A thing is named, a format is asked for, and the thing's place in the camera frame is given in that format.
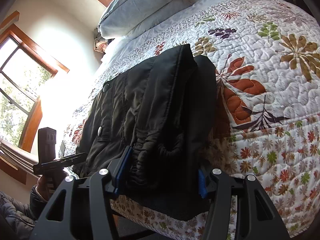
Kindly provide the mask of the person left hand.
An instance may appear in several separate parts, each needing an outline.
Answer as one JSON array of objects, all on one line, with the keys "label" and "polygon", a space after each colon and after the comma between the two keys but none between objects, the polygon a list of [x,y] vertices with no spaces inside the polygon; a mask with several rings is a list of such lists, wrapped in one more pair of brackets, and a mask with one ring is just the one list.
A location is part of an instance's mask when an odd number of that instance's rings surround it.
[{"label": "person left hand", "polygon": [[52,179],[44,175],[40,176],[40,178],[37,181],[36,191],[46,201],[48,201],[51,196],[51,193],[50,193],[51,187],[52,187]]}]

